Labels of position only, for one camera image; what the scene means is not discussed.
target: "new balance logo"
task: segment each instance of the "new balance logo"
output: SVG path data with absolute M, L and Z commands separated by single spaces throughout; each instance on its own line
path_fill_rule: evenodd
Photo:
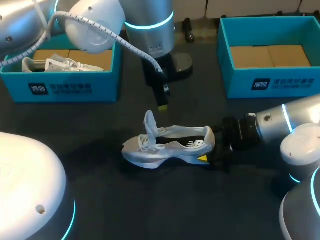
M 202 144 L 204 144 L 203 140 L 189 141 L 188 145 L 186 147 L 187 148 L 196 148 L 196 147 L 200 147 Z

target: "cable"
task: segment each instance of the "cable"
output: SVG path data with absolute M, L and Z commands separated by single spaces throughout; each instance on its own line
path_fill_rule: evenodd
M 52 17 L 48 23 L 49 30 L 52 29 L 52 27 L 58 17 L 75 20 L 75 21 L 78 21 L 79 23 L 84 23 L 84 24 L 90 25 L 90 26 L 100 30 L 101 32 L 106 33 L 111 38 L 113 38 L 115 41 L 117 41 L 119 44 L 121 44 L 122 46 L 129 49 L 131 52 L 133 52 L 136 55 L 138 55 L 139 57 L 149 61 L 158 73 L 164 73 L 164 71 L 162 70 L 159 63 L 152 56 L 145 53 L 144 51 L 141 51 L 140 49 L 136 48 L 135 46 L 131 45 L 129 42 L 127 42 L 126 40 L 124 40 L 123 38 L 121 38 L 120 36 L 115 34 L 113 31 L 109 30 L 108 28 L 106 28 L 106 27 L 104 27 L 94 21 L 91 21 L 85 17 L 73 15 L 73 14 L 70 14 L 70 13 L 64 12 L 64 11 L 57 11 L 55 14 L 52 15 Z M 41 38 L 38 40 L 38 42 L 36 42 L 27 51 L 23 52 L 22 54 L 19 54 L 18 56 L 15 56 L 15 57 L 9 59 L 9 60 L 4 60 L 4 61 L 0 62 L 0 68 L 7 66 L 7 65 L 14 64 L 14 63 L 22 60 L 23 58 L 29 56 L 30 54 L 35 52 L 47 40 L 47 38 L 48 38 L 48 33 L 47 33 L 47 31 L 45 31 L 43 33 L 43 35 L 41 36 Z
M 48 23 L 47 23 L 47 20 L 46 20 L 46 17 L 44 15 L 44 12 L 41 10 L 40 6 L 39 6 L 39 3 L 37 2 L 37 0 L 32 0 L 33 1 L 33 4 L 34 4 L 34 7 L 35 7 L 35 10 L 42 22 L 42 25 L 46 31 L 46 34 L 47 34 L 47 39 L 50 40 L 51 39 L 51 33 L 50 33 L 50 29 L 49 29 L 49 26 L 48 26 Z

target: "shoe tongue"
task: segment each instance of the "shoe tongue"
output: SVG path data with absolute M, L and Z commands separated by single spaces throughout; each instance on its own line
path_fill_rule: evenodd
M 157 123 L 151 110 L 147 111 L 144 117 L 144 126 L 151 145 L 157 144 L 156 138 L 159 135 Z
M 52 55 L 52 57 L 50 57 L 50 59 L 55 60 L 60 63 L 63 63 L 64 61 L 66 61 L 66 59 L 64 57 L 59 56 L 57 54 Z

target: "black shoe lining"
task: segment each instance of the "black shoe lining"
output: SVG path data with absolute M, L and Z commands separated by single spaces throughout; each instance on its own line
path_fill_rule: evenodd
M 204 144 L 205 137 L 204 136 L 188 136 L 188 137 L 181 137 L 181 138 L 169 138 L 169 137 L 157 137 L 156 144 L 169 144 L 172 142 L 177 141 L 184 147 L 194 148 L 200 147 Z

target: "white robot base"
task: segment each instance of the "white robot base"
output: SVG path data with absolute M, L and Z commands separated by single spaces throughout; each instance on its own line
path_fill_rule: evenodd
M 281 144 L 281 156 L 289 176 L 300 183 L 320 167 L 320 126 L 307 123 L 297 127 Z
M 0 133 L 0 238 L 70 240 L 76 202 L 66 173 L 46 145 Z

